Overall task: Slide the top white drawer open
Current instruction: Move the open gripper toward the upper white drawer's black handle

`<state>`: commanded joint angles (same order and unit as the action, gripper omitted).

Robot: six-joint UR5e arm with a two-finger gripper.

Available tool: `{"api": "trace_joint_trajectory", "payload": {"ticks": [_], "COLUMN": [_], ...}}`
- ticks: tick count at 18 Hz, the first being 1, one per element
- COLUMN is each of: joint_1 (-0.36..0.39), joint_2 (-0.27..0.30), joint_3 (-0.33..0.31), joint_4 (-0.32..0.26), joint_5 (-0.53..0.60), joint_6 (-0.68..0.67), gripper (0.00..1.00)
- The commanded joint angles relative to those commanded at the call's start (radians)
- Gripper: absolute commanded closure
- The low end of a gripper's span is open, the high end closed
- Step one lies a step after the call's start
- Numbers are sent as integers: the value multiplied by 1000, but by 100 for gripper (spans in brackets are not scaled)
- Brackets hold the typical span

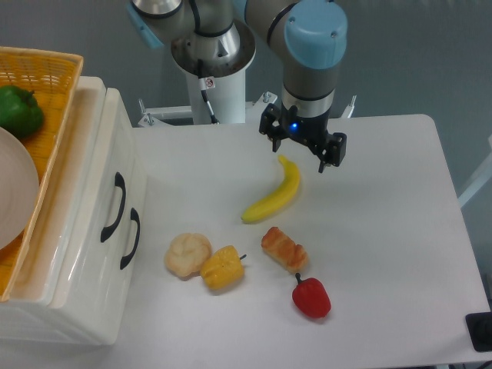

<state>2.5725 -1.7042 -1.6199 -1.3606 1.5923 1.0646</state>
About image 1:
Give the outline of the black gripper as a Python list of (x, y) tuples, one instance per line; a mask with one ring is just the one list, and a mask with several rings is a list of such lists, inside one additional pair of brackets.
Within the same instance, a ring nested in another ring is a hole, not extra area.
[(339, 167), (346, 154), (347, 136), (342, 132), (329, 133), (327, 122), (330, 110), (313, 118), (301, 117), (298, 108), (268, 104), (263, 111), (259, 132), (272, 142), (272, 151), (277, 152), (284, 139), (290, 139), (307, 147), (319, 161), (318, 172), (325, 167)]

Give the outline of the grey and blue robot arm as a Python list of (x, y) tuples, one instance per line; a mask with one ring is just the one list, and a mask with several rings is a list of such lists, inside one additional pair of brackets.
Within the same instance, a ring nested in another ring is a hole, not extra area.
[(246, 119), (245, 72), (261, 39), (283, 66), (281, 103), (266, 101), (259, 131), (274, 148), (306, 146), (321, 167), (338, 166), (347, 137), (327, 129), (347, 16), (332, 1), (131, 1), (128, 13), (151, 45), (168, 44), (185, 74), (196, 125)]

